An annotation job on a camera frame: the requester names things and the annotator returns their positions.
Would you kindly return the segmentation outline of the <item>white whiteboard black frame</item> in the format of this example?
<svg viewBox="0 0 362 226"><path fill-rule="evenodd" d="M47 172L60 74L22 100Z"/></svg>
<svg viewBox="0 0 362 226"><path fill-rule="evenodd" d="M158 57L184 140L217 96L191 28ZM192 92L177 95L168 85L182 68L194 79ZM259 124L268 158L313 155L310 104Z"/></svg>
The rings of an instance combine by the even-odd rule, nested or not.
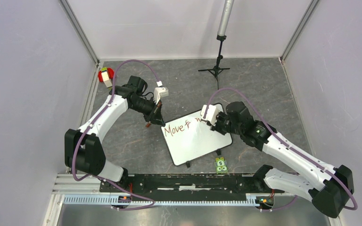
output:
<svg viewBox="0 0 362 226"><path fill-rule="evenodd" d="M175 166L183 165L233 143L231 134L222 135L211 131L201 119L200 112L197 110L170 120L161 128Z"/></svg>

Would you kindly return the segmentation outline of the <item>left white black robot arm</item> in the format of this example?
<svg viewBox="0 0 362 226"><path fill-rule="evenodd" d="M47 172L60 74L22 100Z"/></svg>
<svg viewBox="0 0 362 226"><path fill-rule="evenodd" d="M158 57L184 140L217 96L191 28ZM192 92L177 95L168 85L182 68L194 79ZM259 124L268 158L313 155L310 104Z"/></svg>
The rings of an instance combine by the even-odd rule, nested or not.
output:
<svg viewBox="0 0 362 226"><path fill-rule="evenodd" d="M125 191L129 187L126 169L106 159L102 142L113 124L129 109L141 113L148 124L165 126L161 98L168 96L169 90L161 81L157 84L151 99L144 96L148 85L140 77L131 76L127 84L115 86L91 119L77 130L69 129L65 133L65 165L111 180L116 191Z"/></svg>

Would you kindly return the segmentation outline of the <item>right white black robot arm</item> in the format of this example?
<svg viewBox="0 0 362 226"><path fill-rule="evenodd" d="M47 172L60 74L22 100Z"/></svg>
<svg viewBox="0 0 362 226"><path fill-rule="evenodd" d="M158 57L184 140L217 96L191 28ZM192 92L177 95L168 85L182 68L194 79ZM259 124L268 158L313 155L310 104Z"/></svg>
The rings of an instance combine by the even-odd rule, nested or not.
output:
<svg viewBox="0 0 362 226"><path fill-rule="evenodd" d="M257 191L274 189L294 194L330 218L337 218L343 209L349 208L354 180L347 166L335 167L305 152L274 127L255 120L243 102L228 104L224 112L214 105L205 105L200 114L211 131L237 135L246 145L275 157L296 172L289 174L264 165L253 180Z"/></svg>

